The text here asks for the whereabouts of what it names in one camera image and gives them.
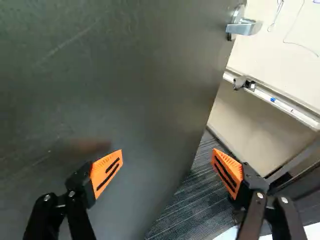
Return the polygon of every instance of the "wall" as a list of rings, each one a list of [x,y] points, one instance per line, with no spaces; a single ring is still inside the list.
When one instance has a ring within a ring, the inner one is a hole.
[[[222,81],[208,127],[262,176],[301,151],[316,133],[270,104]]]

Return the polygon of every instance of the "door lever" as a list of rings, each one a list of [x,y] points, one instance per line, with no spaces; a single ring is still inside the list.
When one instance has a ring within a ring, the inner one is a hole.
[[[262,27],[262,21],[256,21],[244,18],[246,6],[244,4],[238,5],[234,10],[230,24],[227,24],[225,32],[227,39],[232,41],[236,38],[236,34],[250,36],[258,33]]]

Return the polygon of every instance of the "metal bolt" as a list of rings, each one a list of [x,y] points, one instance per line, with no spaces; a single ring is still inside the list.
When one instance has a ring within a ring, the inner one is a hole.
[[[258,198],[263,199],[264,195],[261,192],[257,192],[256,195],[258,196]]]
[[[43,201],[47,202],[50,198],[51,198],[50,195],[47,194],[44,196]]]
[[[69,196],[69,198],[72,198],[75,194],[76,194],[75,191],[71,191],[71,192],[69,192],[68,196]]]
[[[286,199],[284,196],[281,197],[282,202],[284,202],[285,204],[288,203],[288,199]]]

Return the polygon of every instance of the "whiteboard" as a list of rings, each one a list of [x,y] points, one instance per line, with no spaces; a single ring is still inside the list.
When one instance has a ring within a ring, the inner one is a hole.
[[[277,9],[277,0],[247,1],[246,17],[263,26],[236,37],[227,66],[320,114],[320,0],[284,0],[269,28]]]

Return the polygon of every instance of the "whiteboard marker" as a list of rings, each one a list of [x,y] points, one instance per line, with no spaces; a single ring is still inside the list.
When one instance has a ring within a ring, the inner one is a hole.
[[[286,110],[289,113],[291,113],[294,110],[291,106],[277,100],[275,97],[271,97],[270,101],[277,105],[279,108]]]

